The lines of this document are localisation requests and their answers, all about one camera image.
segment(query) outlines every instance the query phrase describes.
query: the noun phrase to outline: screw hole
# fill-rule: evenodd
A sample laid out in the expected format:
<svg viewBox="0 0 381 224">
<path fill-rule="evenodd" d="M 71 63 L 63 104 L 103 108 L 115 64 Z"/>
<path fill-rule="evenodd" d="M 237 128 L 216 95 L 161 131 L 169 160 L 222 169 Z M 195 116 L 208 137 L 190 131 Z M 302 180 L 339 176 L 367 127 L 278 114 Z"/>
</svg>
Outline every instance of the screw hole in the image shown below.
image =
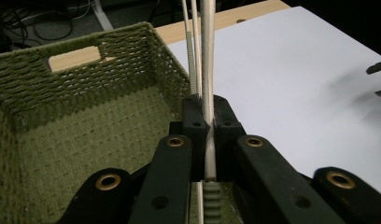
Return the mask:
<svg viewBox="0 0 381 224">
<path fill-rule="evenodd" d="M 295 196 L 294 199 L 296 206 L 300 208 L 309 208 L 312 205 L 304 196 Z"/>
<path fill-rule="evenodd" d="M 99 190 L 111 190 L 120 183 L 120 176 L 116 174 L 101 175 L 95 182 L 95 187 Z"/>
<path fill-rule="evenodd" d="M 247 144 L 251 147 L 261 147 L 263 142 L 259 138 L 251 137 L 247 139 Z"/>
<path fill-rule="evenodd" d="M 156 210 L 161 210 L 169 204 L 168 198 L 165 196 L 158 196 L 152 199 L 152 206 Z"/>
<path fill-rule="evenodd" d="M 181 138 L 176 138 L 176 137 L 170 138 L 167 141 L 167 145 L 169 147 L 180 147 L 184 145 L 184 140 L 182 140 Z"/>
<path fill-rule="evenodd" d="M 329 171 L 327 173 L 327 179 L 336 187 L 341 189 L 353 189 L 356 187 L 356 183 L 348 177 L 339 172 Z"/>
</svg>

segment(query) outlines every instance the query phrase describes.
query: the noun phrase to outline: wooden surface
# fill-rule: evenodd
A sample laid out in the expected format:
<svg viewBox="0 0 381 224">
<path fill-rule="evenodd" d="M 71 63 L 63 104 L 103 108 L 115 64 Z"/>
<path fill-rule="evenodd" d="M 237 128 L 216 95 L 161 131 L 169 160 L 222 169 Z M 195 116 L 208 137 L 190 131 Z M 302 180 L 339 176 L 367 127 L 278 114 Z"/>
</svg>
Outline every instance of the wooden surface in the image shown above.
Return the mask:
<svg viewBox="0 0 381 224">
<path fill-rule="evenodd" d="M 288 5 L 281 1 L 269 0 L 245 7 L 238 7 L 231 10 L 222 11 L 216 14 L 216 30 L 234 25 L 240 20 L 249 20 L 288 7 Z M 167 45 L 185 39 L 184 21 L 158 27 L 156 30 Z M 98 51 L 98 48 L 91 47 L 50 57 L 49 65 L 51 71 L 56 72 L 83 63 L 93 62 L 98 59 L 100 59 L 100 52 Z"/>
<path fill-rule="evenodd" d="M 227 11 L 222 11 L 216 14 L 215 27 L 216 30 L 219 30 L 237 24 L 237 22 L 240 20 L 249 20 L 285 8 L 289 8 L 289 6 L 278 0 L 269 0 L 244 7 L 237 7 Z M 158 27 L 156 28 L 156 31 L 167 45 L 185 39 L 184 21 Z"/>
</svg>

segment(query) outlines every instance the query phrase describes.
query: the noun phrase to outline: black plastic part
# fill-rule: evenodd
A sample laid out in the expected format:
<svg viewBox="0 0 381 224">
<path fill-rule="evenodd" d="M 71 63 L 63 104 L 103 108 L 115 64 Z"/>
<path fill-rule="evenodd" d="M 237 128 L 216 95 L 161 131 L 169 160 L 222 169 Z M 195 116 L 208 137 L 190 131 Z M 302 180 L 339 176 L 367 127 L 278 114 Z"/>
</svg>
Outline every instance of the black plastic part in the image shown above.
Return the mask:
<svg viewBox="0 0 381 224">
<path fill-rule="evenodd" d="M 239 170 L 237 162 L 233 159 L 233 148 L 237 139 L 246 132 L 225 98 L 215 95 L 214 107 L 217 180 L 230 182 Z"/>
<path fill-rule="evenodd" d="M 249 185 L 233 183 L 233 197 L 245 224 L 283 223 L 283 214 L 272 213 Z"/>
<path fill-rule="evenodd" d="M 155 151 L 128 223 L 186 223 L 189 213 L 191 140 L 164 137 Z"/>
<path fill-rule="evenodd" d="M 182 121 L 171 121 L 169 135 L 182 134 Z"/>
<path fill-rule="evenodd" d="M 119 184 L 113 189 L 100 190 L 96 184 L 100 177 L 118 175 Z M 58 224 L 126 223 L 133 204 L 131 178 L 124 170 L 108 168 L 89 177 L 72 199 Z"/>
<path fill-rule="evenodd" d="M 370 66 L 367 70 L 366 70 L 366 73 L 368 75 L 371 75 L 373 73 L 376 73 L 376 72 L 380 72 L 381 71 L 381 62 L 380 63 L 376 63 L 375 65 L 372 65 Z"/>
<path fill-rule="evenodd" d="M 199 95 L 184 98 L 182 110 L 182 134 L 189 137 L 193 146 L 191 181 L 197 182 L 205 178 L 205 139 L 209 126 L 203 117 Z"/>
<path fill-rule="evenodd" d="M 265 208 L 264 223 L 272 216 L 281 218 L 275 223 L 344 223 L 266 139 L 241 136 L 234 152 Z"/>
<path fill-rule="evenodd" d="M 140 193 L 141 187 L 144 184 L 145 177 L 148 173 L 148 168 L 149 163 L 130 175 L 130 178 L 132 179 L 132 194 L 134 197 L 137 197 Z"/>
<path fill-rule="evenodd" d="M 335 167 L 321 168 L 312 186 L 347 223 L 381 223 L 381 194 L 356 175 Z"/>
</svg>

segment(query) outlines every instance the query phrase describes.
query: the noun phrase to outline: green woven basket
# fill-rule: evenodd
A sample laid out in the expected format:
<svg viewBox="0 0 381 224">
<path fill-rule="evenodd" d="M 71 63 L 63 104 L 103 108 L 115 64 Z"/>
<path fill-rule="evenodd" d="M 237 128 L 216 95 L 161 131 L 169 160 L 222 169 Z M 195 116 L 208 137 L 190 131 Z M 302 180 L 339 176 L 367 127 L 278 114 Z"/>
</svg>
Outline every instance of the green woven basket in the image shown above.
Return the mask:
<svg viewBox="0 0 381 224">
<path fill-rule="evenodd" d="M 88 46 L 101 60 L 49 70 L 48 57 Z M 0 224 L 54 223 L 93 173 L 149 162 L 189 93 L 147 23 L 1 54 Z"/>
</svg>

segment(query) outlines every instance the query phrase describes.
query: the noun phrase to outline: white paper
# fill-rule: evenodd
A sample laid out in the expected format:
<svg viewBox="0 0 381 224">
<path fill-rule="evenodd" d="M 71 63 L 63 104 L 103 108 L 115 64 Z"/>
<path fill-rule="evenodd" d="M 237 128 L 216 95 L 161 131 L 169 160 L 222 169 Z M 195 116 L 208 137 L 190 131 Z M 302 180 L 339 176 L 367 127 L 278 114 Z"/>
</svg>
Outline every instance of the white paper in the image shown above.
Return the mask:
<svg viewBox="0 0 381 224">
<path fill-rule="evenodd" d="M 169 46 L 187 68 L 185 42 Z M 302 7 L 216 31 L 214 93 L 305 175 L 335 166 L 381 192 L 381 56 Z"/>
</svg>

